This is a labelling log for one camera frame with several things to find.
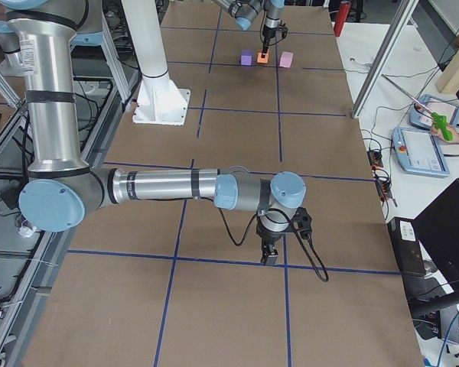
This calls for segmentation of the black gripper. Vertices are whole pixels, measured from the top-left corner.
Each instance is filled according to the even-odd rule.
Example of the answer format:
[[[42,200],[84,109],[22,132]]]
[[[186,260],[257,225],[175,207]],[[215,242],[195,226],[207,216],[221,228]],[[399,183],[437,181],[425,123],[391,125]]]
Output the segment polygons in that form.
[[[267,25],[263,26],[263,29],[262,29],[262,36],[263,36],[262,56],[266,56],[267,53],[269,52],[269,45],[271,43],[271,40],[275,38],[275,34],[277,30],[278,30],[278,27],[271,28]]]
[[[278,260],[278,251],[275,248],[276,243],[283,237],[283,232],[275,232],[267,229],[262,221],[257,221],[256,234],[261,239],[262,265],[275,265]]]

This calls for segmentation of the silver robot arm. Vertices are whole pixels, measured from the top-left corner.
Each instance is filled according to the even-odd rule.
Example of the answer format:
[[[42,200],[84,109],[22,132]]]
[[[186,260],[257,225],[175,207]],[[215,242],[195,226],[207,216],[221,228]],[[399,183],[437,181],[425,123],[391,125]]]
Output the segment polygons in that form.
[[[169,171],[94,169],[81,156],[71,46],[103,41],[99,1],[6,1],[6,28],[18,36],[25,99],[34,143],[28,183],[18,203],[41,230],[62,232],[91,212],[129,200],[209,200],[220,210],[243,210],[262,240],[262,263],[272,265],[275,243],[293,233],[311,239],[302,207],[304,181],[284,171],[269,180],[239,168]]]
[[[236,24],[244,31],[249,29],[261,11],[265,12],[261,30],[262,57],[267,56],[269,48],[273,45],[271,41],[276,38],[278,31],[282,33],[282,39],[287,36],[288,28],[281,20],[282,11],[285,7],[284,0],[251,0],[246,3],[215,0],[214,3],[234,18]]]

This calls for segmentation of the person's hand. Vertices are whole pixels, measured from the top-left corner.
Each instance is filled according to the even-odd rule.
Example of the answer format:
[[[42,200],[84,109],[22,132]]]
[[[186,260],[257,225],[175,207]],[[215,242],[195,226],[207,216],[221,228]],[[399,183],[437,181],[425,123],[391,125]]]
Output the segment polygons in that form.
[[[431,127],[430,127],[430,133],[433,135],[433,136],[436,136],[438,137],[439,139],[441,139],[442,141],[445,141],[447,143],[458,143],[459,142],[459,134],[457,133],[457,131],[455,130],[455,128],[453,128],[451,125],[447,125],[445,127],[445,130],[447,132],[450,132],[451,134],[451,139],[448,140],[444,137],[444,134],[443,134],[443,131],[439,128],[437,128],[435,126],[435,124],[432,124]]]

